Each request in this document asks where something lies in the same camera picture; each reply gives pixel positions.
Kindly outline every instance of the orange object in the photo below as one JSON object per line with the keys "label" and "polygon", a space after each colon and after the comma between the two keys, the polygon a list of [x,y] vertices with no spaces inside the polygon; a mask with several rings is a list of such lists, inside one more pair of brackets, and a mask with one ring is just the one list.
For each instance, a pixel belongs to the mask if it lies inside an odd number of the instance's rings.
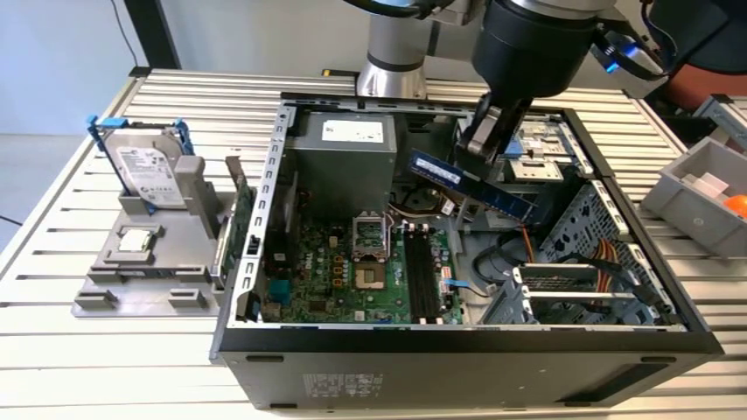
{"label": "orange object", "polygon": [[747,195],[735,195],[723,201],[723,205],[742,217],[747,217]]}

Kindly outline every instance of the case sticker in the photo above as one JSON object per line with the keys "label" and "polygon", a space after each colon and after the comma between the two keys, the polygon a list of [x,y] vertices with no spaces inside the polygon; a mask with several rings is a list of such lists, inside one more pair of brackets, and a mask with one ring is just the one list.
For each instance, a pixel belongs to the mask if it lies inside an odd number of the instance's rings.
{"label": "case sticker", "polygon": [[306,394],[311,398],[377,397],[383,383],[383,374],[303,374]]}
{"label": "case sticker", "polygon": [[120,147],[116,153],[143,200],[158,207],[183,206],[184,198],[164,153],[143,147]]}
{"label": "case sticker", "polygon": [[329,120],[322,127],[326,142],[385,143],[385,123]]}

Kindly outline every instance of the slotted aluminum surface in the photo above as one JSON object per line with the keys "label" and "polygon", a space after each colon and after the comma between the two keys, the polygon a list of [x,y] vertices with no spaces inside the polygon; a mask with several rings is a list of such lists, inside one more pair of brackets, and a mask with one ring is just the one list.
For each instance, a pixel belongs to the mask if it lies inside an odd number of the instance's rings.
{"label": "slotted aluminum surface", "polygon": [[[435,100],[475,102],[481,84],[430,82]],[[349,78],[154,71],[131,80],[107,114],[183,117],[207,175],[231,189],[220,160],[239,155],[258,181],[282,91],[350,95]],[[610,90],[571,89],[537,105],[577,109],[639,202],[682,152],[649,107]],[[211,318],[75,319],[71,302],[118,215],[118,180],[86,142],[0,255],[0,418],[270,418],[225,367],[208,362]],[[350,417],[583,417],[658,420],[747,416],[747,262],[714,259],[662,220],[650,232],[723,343],[726,357],[610,410],[353,411]],[[341,413],[313,413],[311,417]]]}

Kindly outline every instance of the white wall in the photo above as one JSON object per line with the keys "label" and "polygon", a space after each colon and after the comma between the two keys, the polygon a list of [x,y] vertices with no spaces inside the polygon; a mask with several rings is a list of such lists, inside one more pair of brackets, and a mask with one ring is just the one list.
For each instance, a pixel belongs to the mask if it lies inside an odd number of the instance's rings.
{"label": "white wall", "polygon": [[[182,67],[318,76],[359,71],[370,15],[342,0],[162,0]],[[426,62],[429,77],[479,79],[469,63]]]}
{"label": "white wall", "polygon": [[108,0],[0,0],[0,133],[83,135],[132,66]]}

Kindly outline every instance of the white label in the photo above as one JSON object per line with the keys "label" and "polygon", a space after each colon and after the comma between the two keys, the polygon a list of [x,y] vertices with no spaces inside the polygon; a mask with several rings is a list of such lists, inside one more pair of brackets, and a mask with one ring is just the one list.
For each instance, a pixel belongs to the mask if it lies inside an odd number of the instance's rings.
{"label": "white label", "polygon": [[126,277],[146,277],[144,271],[118,271],[116,273],[120,276],[126,276]]}
{"label": "white label", "polygon": [[120,147],[116,153],[143,200],[158,207],[183,206],[183,195],[166,155],[158,149],[142,147]]}
{"label": "white label", "polygon": [[442,213],[450,216],[453,214],[453,211],[454,211],[454,201],[446,199],[446,202],[443,203],[443,207],[442,207]]}
{"label": "white label", "polygon": [[303,374],[306,394],[311,398],[379,396],[383,374]]}
{"label": "white label", "polygon": [[322,140],[385,143],[385,124],[378,121],[329,120],[322,128]]}
{"label": "white label", "polygon": [[455,184],[459,184],[459,181],[463,180],[459,175],[457,175],[457,174],[449,172],[447,170],[439,168],[435,164],[433,164],[427,160],[423,160],[422,158],[415,160],[415,165],[421,166],[423,169],[426,169],[429,172],[438,175],[439,177],[442,177],[445,179],[449,179]]}

